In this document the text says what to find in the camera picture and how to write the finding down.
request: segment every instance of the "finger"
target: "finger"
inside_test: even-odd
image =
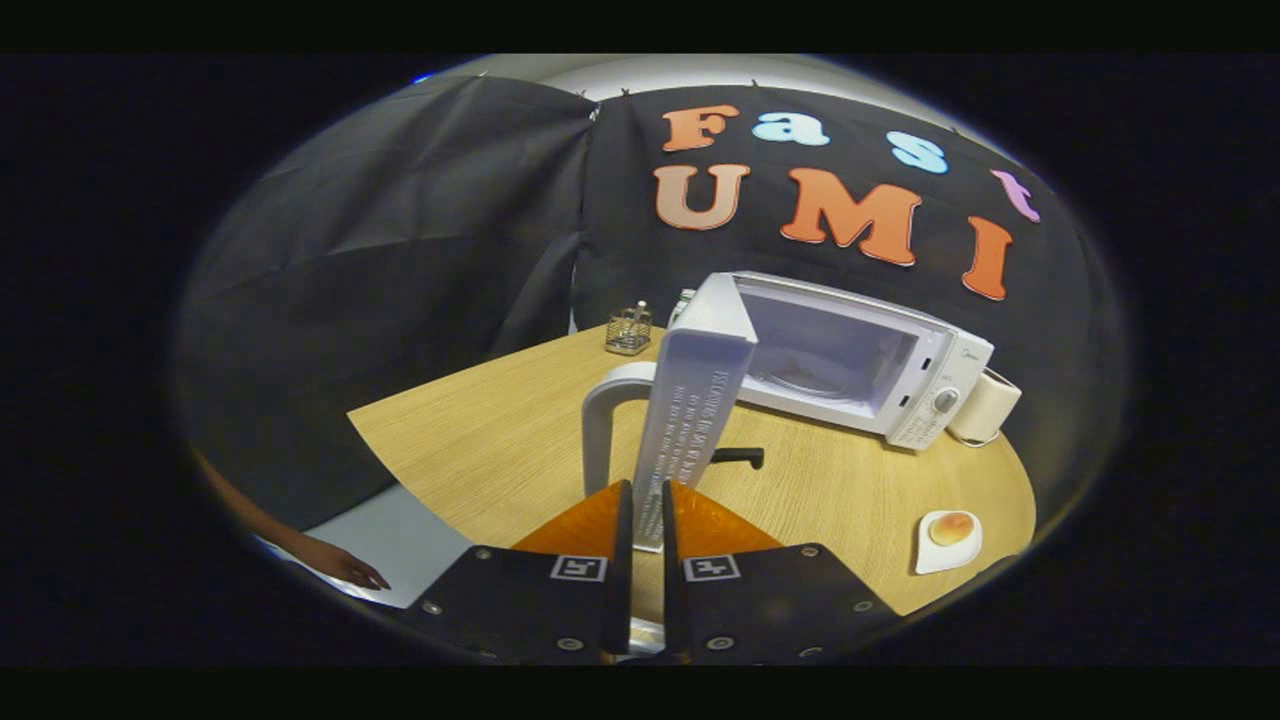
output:
[[[355,583],[355,584],[357,584],[357,585],[360,585],[362,588],[366,588],[366,589],[371,589],[371,591],[381,589],[381,588],[378,587],[378,584],[372,579],[369,578],[369,575],[366,573],[364,573],[364,571],[361,571],[358,569],[355,569],[355,568],[347,571],[347,579],[351,583]]]
[[[374,580],[378,580],[379,583],[381,583],[381,587],[376,587],[375,585],[374,589],[381,589],[381,588],[392,589],[392,584],[388,583],[387,578],[383,578],[383,574],[379,573],[376,569],[374,569],[372,565],[370,565],[370,564],[367,564],[364,560],[360,560],[357,557],[352,557],[352,560],[355,560],[356,568],[358,568],[361,573],[364,573],[369,578],[372,578]]]

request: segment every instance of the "blue letter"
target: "blue letter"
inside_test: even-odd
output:
[[[942,149],[928,140],[896,131],[886,135],[884,140],[893,143],[893,156],[904,165],[940,176],[947,172],[947,161],[942,159]]]
[[[773,142],[795,141],[800,145],[827,145],[831,138],[822,135],[822,123],[800,113],[765,113],[751,135]]]

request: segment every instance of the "microwave control knob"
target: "microwave control knob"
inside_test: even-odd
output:
[[[960,393],[956,392],[955,388],[948,387],[933,397],[933,409],[946,415],[947,411],[955,406],[957,400],[960,400]]]

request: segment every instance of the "orange letter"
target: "orange letter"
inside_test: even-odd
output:
[[[977,232],[973,250],[973,268],[964,274],[964,286],[983,297],[1005,299],[1005,249],[1014,242],[1011,234],[996,223],[969,217],[969,224]]]
[[[737,108],[732,105],[713,105],[667,113],[663,118],[671,122],[671,140],[662,149],[667,152],[675,152],[676,150],[707,147],[716,141],[703,135],[703,131],[709,131],[712,135],[724,132],[724,118],[736,117]]]
[[[750,174],[746,165],[712,165],[707,170],[716,178],[716,200],[709,210],[694,213],[689,209],[689,178],[698,174],[692,165],[667,165],[653,172],[658,178],[658,217],[673,228],[709,231],[733,218],[737,211],[737,188],[742,176]]]
[[[870,236],[858,249],[865,255],[893,263],[914,265],[911,254],[911,215],[920,204],[920,196],[892,184],[878,184],[861,202],[855,202],[840,178],[827,170],[796,168],[791,178],[800,183],[796,199],[796,217],[782,225],[782,236],[801,242],[822,242],[827,233],[818,227],[819,215],[835,234],[836,245],[849,247],[867,225]]]

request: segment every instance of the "black handle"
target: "black handle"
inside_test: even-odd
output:
[[[721,447],[712,454],[712,462],[737,462],[746,460],[753,470],[764,466],[763,447]]]

